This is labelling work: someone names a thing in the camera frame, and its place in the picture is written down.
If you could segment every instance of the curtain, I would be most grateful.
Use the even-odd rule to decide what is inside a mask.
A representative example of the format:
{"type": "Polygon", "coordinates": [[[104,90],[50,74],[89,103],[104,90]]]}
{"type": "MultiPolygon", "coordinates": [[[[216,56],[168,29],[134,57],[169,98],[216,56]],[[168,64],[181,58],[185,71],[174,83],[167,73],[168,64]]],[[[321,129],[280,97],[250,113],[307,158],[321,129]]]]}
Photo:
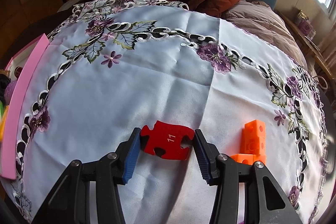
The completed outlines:
{"type": "Polygon", "coordinates": [[[327,68],[336,76],[336,23],[329,34],[319,44],[322,56],[325,58],[327,68]]]}

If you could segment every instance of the stacked orange cubes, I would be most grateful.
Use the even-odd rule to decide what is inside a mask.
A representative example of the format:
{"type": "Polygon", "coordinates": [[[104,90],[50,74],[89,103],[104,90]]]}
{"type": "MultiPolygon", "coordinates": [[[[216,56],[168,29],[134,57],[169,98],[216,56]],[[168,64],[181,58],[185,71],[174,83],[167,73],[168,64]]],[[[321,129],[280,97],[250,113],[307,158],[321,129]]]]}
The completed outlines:
{"type": "Polygon", "coordinates": [[[252,165],[255,161],[261,161],[266,165],[265,153],[265,123],[254,120],[245,124],[242,129],[240,154],[231,156],[236,162],[252,165]]]}

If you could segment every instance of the blue gripper pad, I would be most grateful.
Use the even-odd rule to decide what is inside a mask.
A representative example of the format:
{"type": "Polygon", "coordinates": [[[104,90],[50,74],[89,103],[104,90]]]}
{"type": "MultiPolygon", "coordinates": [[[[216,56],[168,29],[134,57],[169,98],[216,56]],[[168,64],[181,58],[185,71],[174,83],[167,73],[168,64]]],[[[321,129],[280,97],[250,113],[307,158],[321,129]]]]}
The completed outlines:
{"type": "Polygon", "coordinates": [[[127,145],[129,145],[130,142],[130,148],[125,159],[124,174],[122,175],[124,185],[130,178],[132,178],[134,168],[138,160],[138,155],[140,153],[140,132],[140,128],[135,128],[127,142],[127,145]]]}
{"type": "Polygon", "coordinates": [[[193,139],[193,147],[195,150],[197,162],[199,165],[199,169],[201,170],[202,177],[209,184],[211,180],[210,162],[208,160],[208,157],[204,151],[204,148],[201,144],[200,138],[197,133],[195,134],[193,139]]]}

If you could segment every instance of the red puzzle piece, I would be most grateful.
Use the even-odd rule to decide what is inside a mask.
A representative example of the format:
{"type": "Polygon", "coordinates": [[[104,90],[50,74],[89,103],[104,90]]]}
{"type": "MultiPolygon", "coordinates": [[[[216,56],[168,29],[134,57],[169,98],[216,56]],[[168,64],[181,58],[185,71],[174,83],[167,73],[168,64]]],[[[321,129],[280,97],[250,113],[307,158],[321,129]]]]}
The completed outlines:
{"type": "Polygon", "coordinates": [[[181,148],[184,136],[193,139],[195,131],[189,127],[156,121],[153,130],[144,126],[140,136],[149,136],[144,152],[155,155],[154,149],[161,148],[166,151],[161,158],[167,160],[186,160],[189,148],[181,148]]]}

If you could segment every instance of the metal screw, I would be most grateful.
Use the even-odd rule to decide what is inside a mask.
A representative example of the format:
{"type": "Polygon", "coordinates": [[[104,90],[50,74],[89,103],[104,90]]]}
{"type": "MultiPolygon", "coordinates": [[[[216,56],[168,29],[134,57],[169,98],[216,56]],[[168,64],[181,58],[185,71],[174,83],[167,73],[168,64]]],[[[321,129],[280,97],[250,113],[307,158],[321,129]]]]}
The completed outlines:
{"type": "Polygon", "coordinates": [[[258,167],[258,168],[263,168],[263,167],[264,167],[264,164],[263,164],[261,161],[256,161],[256,162],[254,163],[254,165],[255,165],[256,167],[258,167]]]}
{"type": "Polygon", "coordinates": [[[118,157],[117,153],[108,153],[107,157],[110,159],[110,160],[114,160],[118,157]]]}
{"type": "Polygon", "coordinates": [[[79,160],[73,160],[70,165],[73,166],[73,167],[76,167],[80,164],[80,161],[79,160]]]}
{"type": "Polygon", "coordinates": [[[227,160],[227,156],[225,154],[219,154],[218,159],[219,160],[227,160]]]}

